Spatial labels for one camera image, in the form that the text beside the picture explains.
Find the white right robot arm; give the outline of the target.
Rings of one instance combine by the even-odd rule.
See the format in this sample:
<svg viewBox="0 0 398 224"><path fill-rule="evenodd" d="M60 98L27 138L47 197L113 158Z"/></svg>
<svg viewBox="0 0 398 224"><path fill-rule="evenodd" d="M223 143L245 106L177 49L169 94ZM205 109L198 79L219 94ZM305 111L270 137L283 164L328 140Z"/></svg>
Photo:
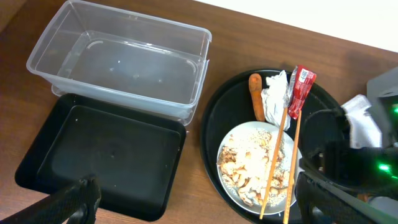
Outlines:
<svg viewBox="0 0 398 224"><path fill-rule="evenodd" d="M397 69L366 94L310 114L301 128L300 167L339 189L397 199Z"/></svg>

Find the white napkin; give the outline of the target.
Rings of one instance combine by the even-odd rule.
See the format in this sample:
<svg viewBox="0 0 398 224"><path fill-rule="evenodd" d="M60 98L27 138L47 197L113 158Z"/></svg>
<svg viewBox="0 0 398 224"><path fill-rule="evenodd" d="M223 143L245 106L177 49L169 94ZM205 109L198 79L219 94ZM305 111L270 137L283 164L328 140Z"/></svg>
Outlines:
<svg viewBox="0 0 398 224"><path fill-rule="evenodd" d="M277 126L281 125L285 106L287 105L287 74L285 70L278 75L266 77L267 88L261 91L264 116L268 123Z"/></svg>

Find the red snack wrapper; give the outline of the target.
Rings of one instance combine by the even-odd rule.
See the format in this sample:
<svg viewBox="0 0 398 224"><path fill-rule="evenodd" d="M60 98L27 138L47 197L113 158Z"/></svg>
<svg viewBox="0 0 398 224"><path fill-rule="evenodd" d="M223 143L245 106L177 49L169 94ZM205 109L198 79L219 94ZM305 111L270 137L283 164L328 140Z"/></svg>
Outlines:
<svg viewBox="0 0 398 224"><path fill-rule="evenodd" d="M292 72L288 87L290 97L288 114L292 119L297 119L312 85L315 83L317 74L303 65L297 65Z"/></svg>

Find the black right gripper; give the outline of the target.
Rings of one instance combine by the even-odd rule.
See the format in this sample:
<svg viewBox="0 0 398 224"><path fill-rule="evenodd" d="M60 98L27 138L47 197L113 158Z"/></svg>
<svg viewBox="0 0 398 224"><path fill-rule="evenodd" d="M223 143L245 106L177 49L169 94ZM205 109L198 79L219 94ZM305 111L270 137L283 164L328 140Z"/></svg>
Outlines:
<svg viewBox="0 0 398 224"><path fill-rule="evenodd" d="M300 166L356 194L397 198L397 147L352 148L341 108L308 115L300 128Z"/></svg>

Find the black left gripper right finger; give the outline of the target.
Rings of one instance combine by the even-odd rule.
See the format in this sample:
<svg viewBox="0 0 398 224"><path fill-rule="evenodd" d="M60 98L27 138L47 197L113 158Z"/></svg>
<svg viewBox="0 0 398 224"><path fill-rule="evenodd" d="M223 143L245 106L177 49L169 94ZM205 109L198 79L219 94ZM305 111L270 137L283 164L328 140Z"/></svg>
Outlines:
<svg viewBox="0 0 398 224"><path fill-rule="evenodd" d="M377 211L363 201L304 172L298 175L295 197L304 223L316 220L314 208L335 223L379 223Z"/></svg>

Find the wooden chopstick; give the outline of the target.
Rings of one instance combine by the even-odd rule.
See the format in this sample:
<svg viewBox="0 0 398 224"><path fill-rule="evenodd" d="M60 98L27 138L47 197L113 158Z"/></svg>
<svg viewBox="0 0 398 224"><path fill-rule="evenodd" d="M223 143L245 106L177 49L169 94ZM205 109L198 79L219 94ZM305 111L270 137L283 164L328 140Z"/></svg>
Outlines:
<svg viewBox="0 0 398 224"><path fill-rule="evenodd" d="M263 219L264 211L265 211L265 208L266 208L266 205L267 205L267 198L268 198L268 194L269 194L269 191L270 191L270 188L271 188L271 182L272 182L272 178L273 178L273 175L274 175L275 164L277 162L277 156L278 156L279 149L280 149L280 143L281 143L283 132L284 132L284 124L285 124L285 120L286 120L286 117L287 117L287 110L288 110L288 108L285 107L284 111L283 111L282 119L281 119L281 122L280 122L279 132L278 132L277 139L276 139L276 144L275 144L274 153L273 153L273 157L272 157L272 162L271 162L271 166L270 166L269 176L268 176L268 179L267 179L265 196L264 196L264 198L262 200L263 204L262 204L262 208L261 208L261 212L260 212L260 216L259 216L260 220Z"/></svg>
<svg viewBox="0 0 398 224"><path fill-rule="evenodd" d="M300 126L301 126L301 119L302 119L302 112L299 111L298 118L297 118L297 126L295 131L295 139L294 139L294 147L292 151L292 160L290 165L290 172L289 172L289 185L287 188L287 196L285 201L285 210L284 210L284 218L283 224L289 223L289 213L290 213L290 206L291 206L291 199L292 199L292 192L294 186L294 175L295 175L295 167L297 161L297 151L298 151L298 143L299 143L299 136L300 136Z"/></svg>

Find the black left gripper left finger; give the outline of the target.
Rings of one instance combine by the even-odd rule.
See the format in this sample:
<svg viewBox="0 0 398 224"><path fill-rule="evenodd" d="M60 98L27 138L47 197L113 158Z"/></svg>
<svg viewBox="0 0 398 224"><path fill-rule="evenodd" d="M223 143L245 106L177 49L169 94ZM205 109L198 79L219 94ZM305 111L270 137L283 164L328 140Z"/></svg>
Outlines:
<svg viewBox="0 0 398 224"><path fill-rule="evenodd" d="M1 223L94 223L100 201L98 181L89 175L1 220Z"/></svg>

